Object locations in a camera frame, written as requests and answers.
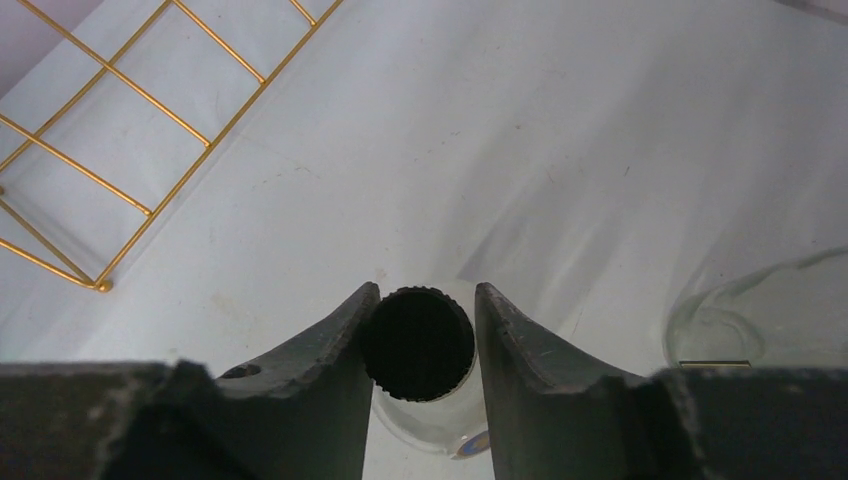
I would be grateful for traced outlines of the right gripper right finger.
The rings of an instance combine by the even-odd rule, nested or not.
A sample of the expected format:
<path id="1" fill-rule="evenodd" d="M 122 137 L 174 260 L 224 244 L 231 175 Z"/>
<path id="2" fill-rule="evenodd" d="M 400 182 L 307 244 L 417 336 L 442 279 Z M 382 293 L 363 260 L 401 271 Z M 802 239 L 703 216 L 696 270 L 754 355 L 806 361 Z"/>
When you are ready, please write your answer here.
<path id="1" fill-rule="evenodd" d="M 620 370 L 493 285 L 475 324 L 499 479 L 843 479 L 847 374 L 834 369 Z"/>

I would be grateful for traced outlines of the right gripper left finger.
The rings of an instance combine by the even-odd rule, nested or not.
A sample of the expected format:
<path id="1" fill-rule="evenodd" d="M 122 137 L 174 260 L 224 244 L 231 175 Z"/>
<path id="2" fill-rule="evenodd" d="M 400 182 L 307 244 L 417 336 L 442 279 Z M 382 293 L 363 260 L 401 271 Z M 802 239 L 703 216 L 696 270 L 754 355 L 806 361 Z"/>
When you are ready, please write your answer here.
<path id="1" fill-rule="evenodd" d="M 372 382 L 357 344 L 380 299 L 212 376 L 199 363 L 5 363 L 5 479 L 358 479 Z"/>

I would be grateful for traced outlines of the clear bottle black cork top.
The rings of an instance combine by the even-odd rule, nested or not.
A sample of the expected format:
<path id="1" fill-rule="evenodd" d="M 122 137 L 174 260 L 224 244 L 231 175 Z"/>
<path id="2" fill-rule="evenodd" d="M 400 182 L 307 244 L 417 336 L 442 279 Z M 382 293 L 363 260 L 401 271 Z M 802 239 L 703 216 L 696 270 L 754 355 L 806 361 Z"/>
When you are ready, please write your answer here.
<path id="1" fill-rule="evenodd" d="M 401 287 L 379 301 L 360 340 L 383 426 L 412 448 L 453 460 L 490 448 L 474 293 L 460 279 Z"/>

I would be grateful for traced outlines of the clear bottle black label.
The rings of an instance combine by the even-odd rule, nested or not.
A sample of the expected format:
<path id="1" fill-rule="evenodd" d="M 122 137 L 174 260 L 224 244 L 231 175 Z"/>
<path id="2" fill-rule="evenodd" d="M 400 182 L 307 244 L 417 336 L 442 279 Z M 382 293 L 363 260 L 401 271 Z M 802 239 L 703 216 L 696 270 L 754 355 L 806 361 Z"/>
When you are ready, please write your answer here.
<path id="1" fill-rule="evenodd" d="M 673 365 L 846 368 L 847 249 L 776 264 L 681 301 L 664 353 Z"/>

